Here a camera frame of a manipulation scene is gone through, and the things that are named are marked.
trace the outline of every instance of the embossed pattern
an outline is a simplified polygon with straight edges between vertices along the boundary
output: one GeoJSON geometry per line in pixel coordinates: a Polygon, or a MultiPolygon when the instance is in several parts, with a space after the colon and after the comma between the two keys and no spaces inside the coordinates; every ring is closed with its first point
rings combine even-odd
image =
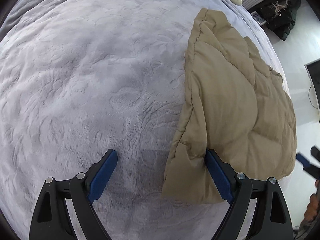
{"type": "Polygon", "coordinates": [[[202,7],[249,36],[289,92],[267,36],[229,0],[19,0],[0,30],[0,208],[22,240],[44,180],[70,179],[109,148],[119,162],[93,206],[111,237],[212,237],[227,203],[159,198],[202,7]]]}

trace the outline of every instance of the human hand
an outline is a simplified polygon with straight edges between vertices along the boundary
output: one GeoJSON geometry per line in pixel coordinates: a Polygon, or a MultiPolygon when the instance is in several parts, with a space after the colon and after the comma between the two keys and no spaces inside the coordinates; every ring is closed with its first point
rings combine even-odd
{"type": "MultiPolygon", "coordinates": [[[[315,183],[316,187],[319,185],[319,180],[315,183]]],[[[310,197],[310,203],[307,206],[307,210],[304,214],[306,221],[312,221],[318,214],[319,201],[316,194],[312,194],[310,197]]]]}

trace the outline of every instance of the gray mattress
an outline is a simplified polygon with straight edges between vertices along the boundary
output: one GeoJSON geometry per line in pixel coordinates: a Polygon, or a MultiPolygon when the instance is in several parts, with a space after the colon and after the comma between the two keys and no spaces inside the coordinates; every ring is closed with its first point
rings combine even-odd
{"type": "Polygon", "coordinates": [[[202,7],[249,36],[289,93],[267,36],[229,0],[18,1],[0,30],[0,209],[22,240],[45,178],[70,179],[109,148],[119,162],[93,206],[113,239],[211,239],[227,203],[159,197],[202,7]]]}

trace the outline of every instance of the tan comforter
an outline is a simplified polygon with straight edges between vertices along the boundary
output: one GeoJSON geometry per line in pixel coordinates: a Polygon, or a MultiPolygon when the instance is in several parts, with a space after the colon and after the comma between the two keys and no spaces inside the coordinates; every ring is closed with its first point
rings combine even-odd
{"type": "Polygon", "coordinates": [[[252,179],[280,179],[295,163],[296,119],[282,76],[219,11],[202,9],[186,51],[185,97],[162,196],[222,199],[204,164],[206,149],[252,179]]]}

